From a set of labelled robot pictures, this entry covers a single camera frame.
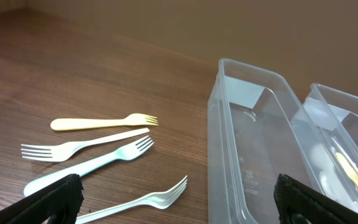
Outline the thick white plastic fork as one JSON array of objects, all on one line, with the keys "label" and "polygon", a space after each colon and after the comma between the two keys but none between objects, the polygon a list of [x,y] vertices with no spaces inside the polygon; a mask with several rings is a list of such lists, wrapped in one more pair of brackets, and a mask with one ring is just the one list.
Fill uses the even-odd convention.
[{"label": "thick white plastic fork", "polygon": [[61,178],[69,174],[78,174],[80,177],[83,177],[86,174],[89,174],[90,172],[116,160],[134,160],[140,155],[142,155],[145,151],[147,151],[151,146],[153,146],[153,144],[154,141],[152,140],[152,138],[150,136],[146,136],[130,144],[126,144],[125,146],[122,146],[115,151],[105,154],[103,156],[35,179],[25,186],[23,194],[25,197],[28,197],[39,191],[40,189],[60,180]]}]

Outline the thin white plastic fork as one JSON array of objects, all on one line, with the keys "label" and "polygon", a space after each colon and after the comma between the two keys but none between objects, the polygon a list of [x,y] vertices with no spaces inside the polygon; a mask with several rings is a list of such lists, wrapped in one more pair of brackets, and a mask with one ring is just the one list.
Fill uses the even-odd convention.
[{"label": "thin white plastic fork", "polygon": [[141,128],[88,141],[66,142],[56,146],[36,146],[22,144],[21,153],[22,157],[25,159],[43,162],[63,162],[68,160],[77,151],[85,147],[127,139],[148,133],[149,131],[149,128]]}]

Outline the yellow plastic fork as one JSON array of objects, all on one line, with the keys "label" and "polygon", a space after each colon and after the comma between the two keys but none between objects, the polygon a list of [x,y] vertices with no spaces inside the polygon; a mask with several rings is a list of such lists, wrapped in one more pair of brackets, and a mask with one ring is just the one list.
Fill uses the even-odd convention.
[{"label": "yellow plastic fork", "polygon": [[123,119],[84,119],[84,118],[58,118],[50,123],[54,131],[71,131],[79,129],[106,128],[113,126],[143,126],[158,125],[155,116],[132,113]]}]

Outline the clear white plastic fork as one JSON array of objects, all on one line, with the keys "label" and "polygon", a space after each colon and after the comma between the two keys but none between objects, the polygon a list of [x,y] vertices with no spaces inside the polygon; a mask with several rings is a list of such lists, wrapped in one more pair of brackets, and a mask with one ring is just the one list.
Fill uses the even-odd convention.
[{"label": "clear white plastic fork", "polygon": [[119,213],[129,208],[148,205],[158,209],[166,209],[173,204],[185,191],[188,176],[186,175],[179,183],[164,192],[152,192],[130,202],[122,203],[113,207],[98,210],[97,212],[82,215],[76,219],[76,224],[88,223],[100,218]]}]

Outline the right clear plastic container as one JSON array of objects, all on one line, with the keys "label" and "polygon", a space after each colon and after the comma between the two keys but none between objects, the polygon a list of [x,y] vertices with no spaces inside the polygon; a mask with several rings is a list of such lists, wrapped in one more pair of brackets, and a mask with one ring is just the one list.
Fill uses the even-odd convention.
[{"label": "right clear plastic container", "polygon": [[319,181],[322,170],[310,159],[311,148],[322,144],[344,188],[344,198],[334,201],[358,213],[358,188],[336,157],[340,152],[358,175],[358,96],[314,83],[290,123],[300,143],[312,188],[325,195]]}]

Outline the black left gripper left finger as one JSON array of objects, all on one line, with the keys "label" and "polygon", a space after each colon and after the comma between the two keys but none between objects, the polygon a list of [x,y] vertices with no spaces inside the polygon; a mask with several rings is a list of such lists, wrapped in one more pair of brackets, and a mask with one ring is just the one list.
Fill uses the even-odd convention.
[{"label": "black left gripper left finger", "polygon": [[0,224],[75,224],[84,201],[78,174],[69,174],[0,211]]}]

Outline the left clear plastic container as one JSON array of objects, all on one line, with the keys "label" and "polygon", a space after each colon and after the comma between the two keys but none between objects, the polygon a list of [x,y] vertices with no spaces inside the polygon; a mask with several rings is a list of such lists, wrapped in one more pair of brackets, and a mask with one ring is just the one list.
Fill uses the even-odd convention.
[{"label": "left clear plastic container", "polygon": [[219,61],[208,101],[210,223],[278,223],[279,174],[312,188],[290,123],[303,103],[281,75]]}]

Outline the thin white spoon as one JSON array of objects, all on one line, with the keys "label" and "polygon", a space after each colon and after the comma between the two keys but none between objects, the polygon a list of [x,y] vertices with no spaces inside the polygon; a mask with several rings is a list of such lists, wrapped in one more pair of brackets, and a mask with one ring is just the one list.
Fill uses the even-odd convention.
[{"label": "thin white spoon", "polygon": [[310,159],[320,170],[327,172],[334,170],[334,164],[322,144],[315,144],[311,148]]},{"label": "thin white spoon", "polygon": [[319,173],[319,181],[327,197],[337,202],[344,198],[344,188],[335,171],[321,171]]}]

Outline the yellow plastic spoon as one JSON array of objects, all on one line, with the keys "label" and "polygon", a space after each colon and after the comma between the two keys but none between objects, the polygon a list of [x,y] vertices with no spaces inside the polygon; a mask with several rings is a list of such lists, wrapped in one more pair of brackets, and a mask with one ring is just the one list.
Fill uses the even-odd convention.
[{"label": "yellow plastic spoon", "polygon": [[353,181],[353,183],[358,188],[358,175],[357,175],[356,171],[352,168],[350,163],[347,161],[347,159],[340,152],[336,153],[336,157],[337,157],[340,165],[344,169],[344,172],[347,174],[347,176]]}]

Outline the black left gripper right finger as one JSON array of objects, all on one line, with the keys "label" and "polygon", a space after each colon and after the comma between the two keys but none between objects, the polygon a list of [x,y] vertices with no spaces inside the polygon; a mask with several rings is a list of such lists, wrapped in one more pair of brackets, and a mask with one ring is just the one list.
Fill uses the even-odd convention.
[{"label": "black left gripper right finger", "polygon": [[358,224],[358,213],[286,174],[279,174],[273,197],[280,224]]}]

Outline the clear plastic container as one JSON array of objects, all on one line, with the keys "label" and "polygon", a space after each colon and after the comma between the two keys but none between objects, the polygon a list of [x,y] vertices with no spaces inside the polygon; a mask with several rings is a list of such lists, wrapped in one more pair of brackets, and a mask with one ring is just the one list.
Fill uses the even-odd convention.
[{"label": "clear plastic container", "polygon": [[208,101],[210,223],[278,223],[279,174],[312,188],[290,123],[303,103],[281,75],[219,61]]},{"label": "clear plastic container", "polygon": [[358,96],[314,83],[290,123],[300,143],[312,188],[325,195],[319,181],[322,170],[310,159],[311,148],[322,144],[344,188],[344,198],[334,201],[358,213],[358,188],[336,157],[340,152],[358,175]]}]

